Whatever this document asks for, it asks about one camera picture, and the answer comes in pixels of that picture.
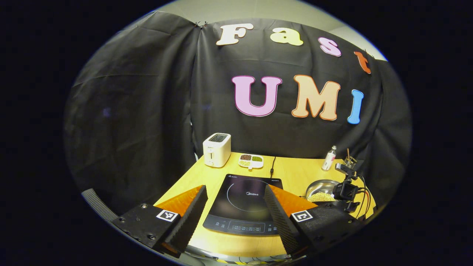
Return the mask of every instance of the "induction cooktop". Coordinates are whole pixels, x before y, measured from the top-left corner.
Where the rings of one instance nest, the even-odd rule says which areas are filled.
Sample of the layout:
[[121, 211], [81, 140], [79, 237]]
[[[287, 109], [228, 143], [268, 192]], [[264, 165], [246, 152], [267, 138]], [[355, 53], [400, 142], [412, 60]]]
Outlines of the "induction cooktop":
[[235, 235], [278, 235], [264, 201], [267, 184], [282, 189], [281, 179], [278, 178], [227, 174], [203, 226]]

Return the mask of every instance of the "white ceiling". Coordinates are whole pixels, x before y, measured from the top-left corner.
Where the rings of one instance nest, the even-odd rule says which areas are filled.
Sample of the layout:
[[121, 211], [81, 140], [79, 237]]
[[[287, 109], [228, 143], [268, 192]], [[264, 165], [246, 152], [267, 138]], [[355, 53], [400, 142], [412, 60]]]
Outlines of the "white ceiling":
[[176, 0], [157, 10], [192, 22], [209, 23], [235, 18], [272, 18], [318, 28], [365, 49], [376, 59], [384, 56], [357, 31], [325, 11], [299, 0]]

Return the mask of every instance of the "white bottle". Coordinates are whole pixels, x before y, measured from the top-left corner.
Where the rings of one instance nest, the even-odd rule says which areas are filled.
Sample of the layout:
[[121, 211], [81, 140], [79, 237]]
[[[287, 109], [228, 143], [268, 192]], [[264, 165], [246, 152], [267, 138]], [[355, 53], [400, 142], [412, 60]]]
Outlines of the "white bottle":
[[337, 153], [335, 153], [335, 150], [337, 149], [337, 146], [332, 146], [332, 149], [327, 153], [327, 157], [325, 158], [324, 164], [322, 165], [322, 170], [328, 171], [330, 167], [332, 166], [333, 160], [335, 159], [335, 156]]

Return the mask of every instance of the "cooktop burner circle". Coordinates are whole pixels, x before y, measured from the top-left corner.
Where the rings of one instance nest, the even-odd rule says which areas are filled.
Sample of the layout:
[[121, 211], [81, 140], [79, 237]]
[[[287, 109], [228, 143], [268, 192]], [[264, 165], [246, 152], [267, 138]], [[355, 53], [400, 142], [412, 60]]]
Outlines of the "cooktop burner circle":
[[233, 207], [249, 213], [266, 211], [264, 189], [268, 183], [258, 179], [246, 179], [230, 185], [227, 199]]

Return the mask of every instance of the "foam letter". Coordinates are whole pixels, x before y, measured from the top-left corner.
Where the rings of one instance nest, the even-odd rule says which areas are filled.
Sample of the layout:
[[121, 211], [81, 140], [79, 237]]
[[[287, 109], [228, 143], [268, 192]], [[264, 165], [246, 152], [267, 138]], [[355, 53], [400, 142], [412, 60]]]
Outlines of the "foam letter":
[[334, 41], [329, 40], [329, 39], [324, 38], [324, 37], [320, 37], [319, 42], [321, 44], [320, 48], [322, 49], [322, 51], [324, 51], [328, 54], [331, 54], [331, 55], [335, 55], [335, 56], [341, 56], [342, 55], [340, 50], [337, 48], [338, 45]]
[[289, 43], [296, 46], [302, 45], [304, 43], [300, 40], [300, 35], [297, 30], [290, 28], [274, 28], [272, 31], [275, 33], [271, 34], [270, 38], [274, 42], [281, 44]]
[[358, 124], [359, 123], [359, 111], [361, 110], [361, 100], [364, 95], [363, 92], [359, 90], [352, 90], [351, 94], [353, 95], [353, 106], [351, 107], [351, 114], [348, 117], [348, 123]]
[[266, 84], [266, 101], [262, 106], [251, 104], [251, 84], [254, 78], [251, 76], [236, 76], [232, 78], [235, 84], [235, 104], [237, 109], [245, 115], [266, 116], [276, 108], [276, 97], [278, 94], [278, 85], [282, 79], [277, 77], [263, 77], [261, 82]]
[[217, 41], [217, 45], [227, 45], [227, 44], [236, 44], [238, 40], [235, 39], [235, 35], [243, 38], [246, 34], [246, 29], [253, 29], [253, 24], [233, 24], [233, 25], [223, 25], [220, 27], [223, 29], [222, 37]]
[[366, 60], [366, 58], [363, 56], [363, 54], [360, 53], [360, 52], [353, 52], [353, 53], [355, 53], [355, 55], [358, 57], [358, 62], [359, 62], [359, 65], [361, 66], [361, 68], [366, 73], [371, 74], [371, 70], [366, 65], [366, 63], [368, 63], [368, 60]]
[[319, 93], [314, 80], [306, 75], [296, 75], [294, 80], [299, 84], [299, 96], [297, 99], [296, 109], [292, 110], [292, 115], [295, 117], [307, 117], [309, 112], [306, 109], [307, 102], [309, 103], [312, 117], [316, 117], [320, 113], [320, 118], [324, 120], [337, 119], [337, 96], [340, 90], [340, 84], [333, 81], [327, 81], [324, 88]]

